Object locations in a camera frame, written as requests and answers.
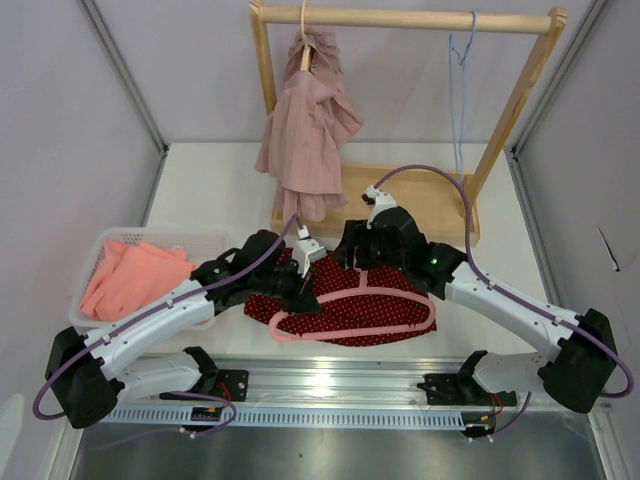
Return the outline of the dusty pink pleated skirt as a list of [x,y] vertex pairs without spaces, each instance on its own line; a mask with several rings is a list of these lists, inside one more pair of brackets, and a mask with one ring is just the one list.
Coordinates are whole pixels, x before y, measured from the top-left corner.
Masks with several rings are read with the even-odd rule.
[[277,181],[275,208],[320,222],[348,203],[340,149],[362,128],[341,78],[335,29],[309,26],[289,48],[282,91],[267,117],[255,169]]

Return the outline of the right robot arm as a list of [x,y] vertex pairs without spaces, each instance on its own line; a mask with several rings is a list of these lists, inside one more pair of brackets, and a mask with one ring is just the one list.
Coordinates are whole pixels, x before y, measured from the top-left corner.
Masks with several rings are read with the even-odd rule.
[[387,209],[373,221],[346,221],[334,257],[346,269],[390,267],[420,292],[475,311],[533,347],[531,354],[471,354],[456,380],[464,401],[543,391],[586,414],[603,397],[617,353],[607,316],[595,309],[578,314],[493,282],[469,254],[427,240],[404,208]]

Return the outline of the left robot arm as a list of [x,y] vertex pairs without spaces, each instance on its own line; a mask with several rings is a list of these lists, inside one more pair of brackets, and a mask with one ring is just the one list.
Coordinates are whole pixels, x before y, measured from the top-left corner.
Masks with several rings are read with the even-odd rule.
[[218,369],[202,348],[156,359],[143,354],[252,295],[276,299],[287,313],[319,312],[311,265],[327,251],[305,229],[298,234],[292,248],[286,248],[282,236],[260,230],[124,319],[84,334],[74,327],[62,330],[54,337],[46,383],[36,398],[53,393],[61,416],[75,429],[98,423],[129,400],[161,394],[209,398],[217,387]]

